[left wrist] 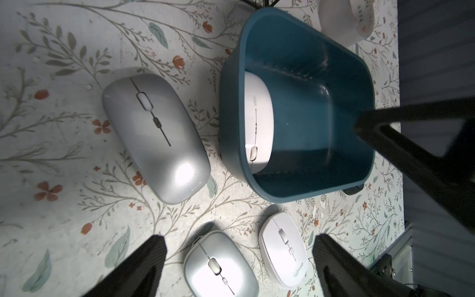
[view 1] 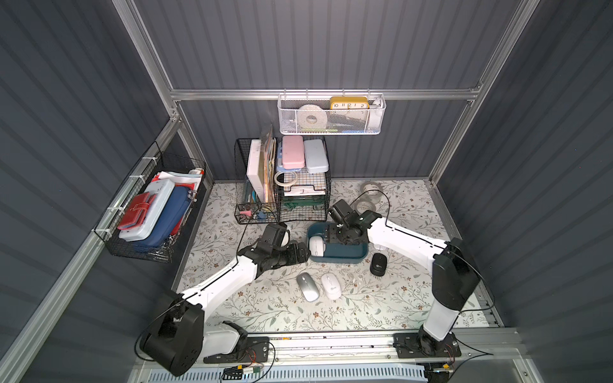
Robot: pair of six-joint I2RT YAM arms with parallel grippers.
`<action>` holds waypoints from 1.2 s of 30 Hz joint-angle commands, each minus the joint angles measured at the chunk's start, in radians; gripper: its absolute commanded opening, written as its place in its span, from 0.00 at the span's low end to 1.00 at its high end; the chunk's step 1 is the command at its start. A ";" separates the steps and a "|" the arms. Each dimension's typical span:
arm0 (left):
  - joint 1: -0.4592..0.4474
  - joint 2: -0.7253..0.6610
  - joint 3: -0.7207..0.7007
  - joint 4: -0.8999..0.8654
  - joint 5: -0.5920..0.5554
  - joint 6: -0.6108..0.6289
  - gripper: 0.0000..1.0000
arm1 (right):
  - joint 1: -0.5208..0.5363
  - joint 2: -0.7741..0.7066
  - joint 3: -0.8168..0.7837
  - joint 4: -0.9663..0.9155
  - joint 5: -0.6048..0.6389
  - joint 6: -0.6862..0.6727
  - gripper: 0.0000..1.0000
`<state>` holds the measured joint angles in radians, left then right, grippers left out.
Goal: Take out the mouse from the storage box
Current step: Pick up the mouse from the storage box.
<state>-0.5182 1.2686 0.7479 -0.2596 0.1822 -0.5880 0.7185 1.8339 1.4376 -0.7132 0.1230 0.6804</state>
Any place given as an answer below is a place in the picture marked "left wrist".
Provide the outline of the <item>silver grey mouse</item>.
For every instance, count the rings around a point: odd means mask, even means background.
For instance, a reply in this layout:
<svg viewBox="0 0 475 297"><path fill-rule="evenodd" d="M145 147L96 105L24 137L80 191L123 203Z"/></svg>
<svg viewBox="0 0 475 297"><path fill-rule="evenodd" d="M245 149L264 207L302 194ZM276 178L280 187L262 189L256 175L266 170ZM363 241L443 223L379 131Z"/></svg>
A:
<svg viewBox="0 0 475 297"><path fill-rule="evenodd" d="M206 149L173 87L156 74L119 79L102 93L104 110L152 192L179 204L210 177Z"/></svg>

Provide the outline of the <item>white rounded mouse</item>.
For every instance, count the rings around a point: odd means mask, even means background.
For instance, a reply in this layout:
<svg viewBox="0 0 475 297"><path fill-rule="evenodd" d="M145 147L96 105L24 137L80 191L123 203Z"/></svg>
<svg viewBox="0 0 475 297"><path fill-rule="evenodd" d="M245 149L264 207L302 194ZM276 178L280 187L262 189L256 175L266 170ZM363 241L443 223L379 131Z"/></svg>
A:
<svg viewBox="0 0 475 297"><path fill-rule="evenodd" d="M270 92L257 75L245 72L244 125L246 159L251 173L261 172L270 161L274 114Z"/></svg>

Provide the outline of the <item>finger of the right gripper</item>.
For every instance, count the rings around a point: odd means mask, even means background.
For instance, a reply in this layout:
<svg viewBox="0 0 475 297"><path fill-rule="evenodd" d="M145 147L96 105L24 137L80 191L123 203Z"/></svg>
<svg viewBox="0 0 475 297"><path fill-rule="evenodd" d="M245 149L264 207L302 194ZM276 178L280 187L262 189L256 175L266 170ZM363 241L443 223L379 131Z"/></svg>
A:
<svg viewBox="0 0 475 297"><path fill-rule="evenodd" d="M441 157L391 127L406 121L463 120ZM475 231L474 97L365 111L354 133L417 184L468 231Z"/></svg>

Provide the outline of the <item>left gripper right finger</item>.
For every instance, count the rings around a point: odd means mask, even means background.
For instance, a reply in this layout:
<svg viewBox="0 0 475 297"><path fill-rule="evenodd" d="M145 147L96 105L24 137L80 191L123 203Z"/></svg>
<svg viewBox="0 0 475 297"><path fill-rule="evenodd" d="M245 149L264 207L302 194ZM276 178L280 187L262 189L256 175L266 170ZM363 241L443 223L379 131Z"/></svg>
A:
<svg viewBox="0 0 475 297"><path fill-rule="evenodd" d="M410 297L412 289L379 277L327 234L315 237L315 268L325 297Z"/></svg>

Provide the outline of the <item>teal storage box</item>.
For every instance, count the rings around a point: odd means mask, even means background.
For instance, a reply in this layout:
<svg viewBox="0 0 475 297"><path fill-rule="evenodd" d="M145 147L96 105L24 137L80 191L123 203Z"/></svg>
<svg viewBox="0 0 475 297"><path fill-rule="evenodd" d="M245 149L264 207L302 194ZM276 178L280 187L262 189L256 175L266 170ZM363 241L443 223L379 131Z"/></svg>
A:
<svg viewBox="0 0 475 297"><path fill-rule="evenodd" d="M245 152L246 72L263 80L273 105L272 151L258 173ZM221 70L222 161L276 204L361 186L375 152L353 128L374 104L371 72L358 55L287 12L260 9Z"/></svg>

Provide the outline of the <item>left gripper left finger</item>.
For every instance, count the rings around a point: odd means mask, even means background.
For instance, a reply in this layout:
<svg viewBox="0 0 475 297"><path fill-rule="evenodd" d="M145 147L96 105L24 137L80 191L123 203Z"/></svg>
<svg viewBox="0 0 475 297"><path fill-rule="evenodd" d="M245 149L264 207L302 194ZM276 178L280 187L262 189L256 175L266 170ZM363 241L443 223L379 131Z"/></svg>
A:
<svg viewBox="0 0 475 297"><path fill-rule="evenodd" d="M87 297L154 297L167 254L165 238L151 236L104 280L85 294Z"/></svg>

